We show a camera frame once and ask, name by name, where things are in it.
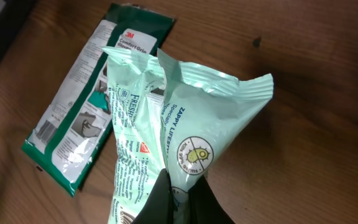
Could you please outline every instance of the plastic packet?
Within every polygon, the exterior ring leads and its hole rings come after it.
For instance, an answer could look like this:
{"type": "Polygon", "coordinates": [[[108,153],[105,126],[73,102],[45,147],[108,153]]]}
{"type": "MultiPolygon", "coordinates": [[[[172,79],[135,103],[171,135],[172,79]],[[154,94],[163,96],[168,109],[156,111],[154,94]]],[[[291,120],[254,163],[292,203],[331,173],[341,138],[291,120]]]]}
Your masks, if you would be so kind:
{"type": "Polygon", "coordinates": [[[112,128],[102,47],[154,54],[172,24],[172,18],[155,12],[112,4],[25,140],[22,149],[71,196],[112,128]]]}
{"type": "Polygon", "coordinates": [[[241,82],[160,50],[158,58],[112,47],[103,50],[109,54],[108,87],[112,110],[117,111],[112,119],[119,155],[109,224],[133,221],[164,167],[175,197],[175,223],[187,223],[187,191],[271,99],[272,76],[241,82]],[[165,89],[163,97],[154,93],[156,88],[165,89]],[[122,99],[122,92],[136,97],[135,106],[122,99]],[[126,123],[133,128],[123,127],[126,123]],[[120,143],[128,139],[144,142],[151,153],[120,143]],[[142,175],[147,176],[145,183],[142,175]]]}

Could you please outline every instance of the dark green border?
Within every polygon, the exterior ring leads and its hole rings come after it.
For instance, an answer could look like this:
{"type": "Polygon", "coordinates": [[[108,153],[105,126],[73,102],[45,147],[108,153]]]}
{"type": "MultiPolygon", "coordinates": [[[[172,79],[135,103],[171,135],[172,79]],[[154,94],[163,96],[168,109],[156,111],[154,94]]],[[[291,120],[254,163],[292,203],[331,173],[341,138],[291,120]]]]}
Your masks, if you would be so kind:
{"type": "MultiPolygon", "coordinates": [[[[117,4],[111,5],[108,13],[103,19],[117,24],[117,26],[111,33],[107,46],[114,46],[115,43],[118,41],[120,34],[122,34],[126,29],[130,28],[157,38],[157,42],[155,43],[153,49],[150,52],[153,55],[156,53],[157,48],[160,47],[161,43],[171,29],[171,26],[173,25],[172,18],[165,17],[154,12],[141,10],[136,7],[120,6],[117,4]]],[[[85,180],[85,177],[89,172],[89,169],[94,164],[94,160],[100,152],[100,148],[103,146],[103,143],[111,132],[112,122],[110,121],[110,123],[108,124],[105,132],[102,134],[99,142],[97,143],[95,150],[89,158],[88,163],[85,165],[85,168],[82,170],[80,176],[75,183],[70,183],[55,167],[55,165],[52,164],[52,152],[63,139],[76,115],[80,112],[80,109],[85,103],[86,98],[93,90],[93,86],[98,79],[100,70],[103,69],[103,65],[106,62],[107,56],[108,55],[106,53],[102,53],[102,56],[98,60],[98,63],[96,64],[96,67],[93,70],[93,73],[89,78],[88,83],[85,85],[83,91],[81,92],[78,99],[75,101],[73,107],[69,110],[68,114],[58,127],[52,140],[45,148],[45,154],[42,154],[34,146],[34,144],[28,141],[31,134],[29,135],[29,137],[27,137],[22,146],[23,151],[27,153],[45,171],[47,171],[64,189],[66,189],[66,191],[71,196],[74,196],[77,188],[82,185],[83,181],[85,180]]]]}

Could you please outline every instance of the wood grain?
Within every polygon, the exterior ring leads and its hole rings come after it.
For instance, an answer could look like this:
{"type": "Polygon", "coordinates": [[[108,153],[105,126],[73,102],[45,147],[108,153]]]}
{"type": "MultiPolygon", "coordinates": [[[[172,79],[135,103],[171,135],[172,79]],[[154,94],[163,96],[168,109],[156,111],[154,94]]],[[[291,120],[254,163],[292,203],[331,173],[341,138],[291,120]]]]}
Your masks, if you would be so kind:
{"type": "MultiPolygon", "coordinates": [[[[177,18],[175,58],[273,74],[273,100],[210,170],[236,223],[358,223],[358,1],[137,3],[177,18]]],[[[0,223],[107,223],[113,136],[74,198],[20,146],[109,4],[40,0],[0,64],[0,223]]]]}

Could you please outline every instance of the light green packet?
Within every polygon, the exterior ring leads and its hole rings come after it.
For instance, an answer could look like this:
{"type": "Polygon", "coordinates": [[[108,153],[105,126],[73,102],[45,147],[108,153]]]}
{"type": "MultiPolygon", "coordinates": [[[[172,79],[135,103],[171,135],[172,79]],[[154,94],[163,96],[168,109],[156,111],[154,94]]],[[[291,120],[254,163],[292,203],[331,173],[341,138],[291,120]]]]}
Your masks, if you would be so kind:
{"type": "MultiPolygon", "coordinates": [[[[111,103],[115,105],[112,110],[124,114],[112,116],[113,126],[115,123],[120,127],[120,123],[131,120],[135,127],[127,131],[120,128],[123,131],[116,132],[117,142],[125,142],[123,139],[133,136],[146,142],[151,152],[129,152],[117,144],[118,170],[109,223],[118,223],[126,213],[135,218],[148,197],[142,197],[139,203],[120,195],[120,185],[125,185],[120,184],[122,168],[127,166],[136,172],[140,168],[143,171],[140,173],[147,174],[145,185],[142,181],[137,183],[145,186],[142,193],[137,191],[139,188],[133,188],[131,181],[126,184],[135,195],[150,193],[160,169],[166,167],[175,196],[175,223],[188,223],[187,191],[272,98],[272,76],[242,82],[212,68],[179,62],[161,50],[158,50],[158,58],[112,47],[105,47],[104,51],[109,54],[108,87],[111,103]],[[158,87],[165,88],[163,97],[152,93],[158,87]],[[127,93],[125,95],[137,96],[135,112],[130,103],[120,103],[122,91],[127,93]],[[131,165],[134,156],[154,162],[136,167],[131,165]]],[[[136,175],[126,177],[128,180],[137,178],[136,175]]]]}

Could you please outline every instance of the barcode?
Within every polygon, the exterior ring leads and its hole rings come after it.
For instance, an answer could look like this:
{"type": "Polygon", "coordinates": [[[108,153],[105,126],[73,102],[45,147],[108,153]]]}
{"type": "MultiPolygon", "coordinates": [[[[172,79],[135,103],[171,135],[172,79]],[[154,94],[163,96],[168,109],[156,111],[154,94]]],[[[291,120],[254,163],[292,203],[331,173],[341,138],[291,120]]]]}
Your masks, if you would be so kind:
{"type": "Polygon", "coordinates": [[[119,216],[121,218],[121,224],[131,224],[135,220],[135,217],[122,210],[119,212],[119,216]]]}
{"type": "Polygon", "coordinates": [[[53,135],[56,133],[57,128],[48,120],[44,122],[40,131],[36,134],[44,144],[48,144],[52,139],[53,135]]]}

